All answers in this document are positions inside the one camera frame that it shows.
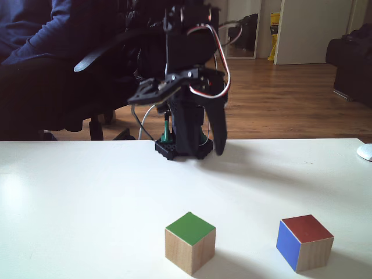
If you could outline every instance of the red and white wire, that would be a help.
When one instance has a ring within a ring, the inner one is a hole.
[[[238,35],[233,40],[231,40],[230,42],[222,45],[223,47],[226,47],[227,45],[231,45],[234,42],[238,41],[241,34],[243,33],[243,27],[238,22],[225,23],[225,24],[223,24],[219,27],[219,30],[223,30],[225,28],[230,29],[230,28],[233,28],[233,27],[239,27],[240,31],[239,31]]]
[[[189,89],[195,95],[198,95],[198,96],[201,96],[201,97],[204,97],[204,98],[207,98],[207,99],[217,99],[217,98],[220,98],[220,97],[224,96],[230,90],[230,86],[231,86],[231,74],[230,74],[230,70],[229,70],[229,68],[227,66],[226,57],[225,57],[225,54],[224,54],[224,52],[222,50],[222,45],[221,45],[219,36],[218,36],[216,30],[213,28],[213,26],[211,26],[209,24],[200,24],[200,25],[197,25],[196,27],[190,29],[187,32],[187,35],[190,35],[191,33],[196,32],[196,31],[201,30],[201,29],[209,29],[210,32],[212,32],[212,35],[214,36],[214,38],[216,40],[216,44],[217,44],[217,47],[218,47],[219,52],[220,52],[220,56],[221,56],[221,59],[222,59],[222,62],[223,62],[223,66],[224,66],[225,71],[227,73],[227,84],[226,84],[225,89],[223,89],[221,93],[219,93],[217,95],[214,95],[214,96],[205,94],[204,92],[201,92],[201,91],[198,91],[198,90],[194,89],[191,85],[189,85]]]

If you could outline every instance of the white mouse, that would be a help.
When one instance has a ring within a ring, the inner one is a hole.
[[[372,144],[364,144],[357,151],[358,155],[367,161],[372,162]]]

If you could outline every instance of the wooden floor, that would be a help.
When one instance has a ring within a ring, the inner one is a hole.
[[[226,109],[229,139],[359,138],[372,142],[372,109],[333,93],[331,65],[274,66],[258,60],[229,60],[232,88]],[[137,109],[140,119],[148,107]],[[126,127],[138,137],[130,108],[116,111],[117,122],[104,127],[112,140]],[[146,128],[161,136],[163,117],[154,110]],[[88,121],[80,133],[55,132],[59,140],[89,140]]]

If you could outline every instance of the cable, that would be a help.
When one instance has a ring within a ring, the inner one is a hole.
[[[222,62],[223,62],[225,71],[227,73],[227,85],[226,85],[225,89],[222,90],[221,93],[219,93],[219,94],[217,94],[215,96],[208,95],[208,94],[205,94],[204,92],[195,90],[195,89],[193,89],[193,87],[191,85],[189,85],[189,89],[195,95],[202,96],[202,97],[207,98],[207,99],[217,99],[219,97],[224,96],[228,92],[228,90],[230,89],[230,86],[231,86],[231,74],[230,74],[230,70],[228,69],[228,66],[227,66],[226,57],[225,57],[225,54],[224,54],[224,52],[222,50],[222,45],[221,45],[219,36],[217,35],[217,32],[213,28],[213,26],[211,26],[209,24],[200,24],[200,25],[197,25],[196,27],[190,29],[187,32],[187,35],[190,35],[191,33],[196,32],[196,31],[201,30],[201,29],[209,29],[210,32],[212,33],[212,35],[214,36],[214,40],[216,42],[216,45],[218,46],[218,49],[219,49],[219,52],[220,52],[220,56],[221,56]]]
[[[218,63],[217,63],[217,56],[216,56],[216,54],[214,54],[214,66],[216,67],[216,71],[218,71],[219,70],[219,65],[218,65]]]
[[[146,131],[146,129],[142,126],[142,123],[140,122],[140,120],[138,119],[138,116],[137,114],[135,114],[135,105],[132,105],[132,115],[134,116],[134,118],[136,119],[137,123],[139,124],[139,126],[143,129],[143,131],[146,133],[146,135],[149,136],[149,138],[152,140],[152,141],[155,141],[153,139],[153,137],[151,137],[151,135]]]
[[[208,142],[209,136],[210,136],[210,122],[208,122],[208,137],[207,137],[207,140],[203,144],[200,144],[200,146],[203,146]]]
[[[230,42],[228,42],[226,44],[223,44],[222,45],[223,47],[226,47],[227,45],[231,45],[234,42],[238,41],[238,39],[240,38],[241,34],[243,33],[243,27],[238,22],[226,22],[226,23],[223,23],[223,24],[221,24],[219,26],[219,30],[222,30],[222,29],[225,29],[225,28],[233,28],[233,27],[240,27],[239,34],[232,41],[230,41]]]
[[[144,119],[142,120],[142,127],[145,127],[145,122],[146,122],[146,118],[148,117],[148,115],[150,114],[150,112],[156,107],[156,105],[153,105],[151,108],[149,108],[149,110],[146,112],[145,116],[144,116]],[[138,140],[140,141],[141,138],[142,138],[142,131],[143,129],[139,128],[139,134],[138,134]]]

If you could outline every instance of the door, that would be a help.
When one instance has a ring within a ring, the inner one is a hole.
[[[346,34],[353,0],[283,0],[274,64],[325,63],[328,43]]]

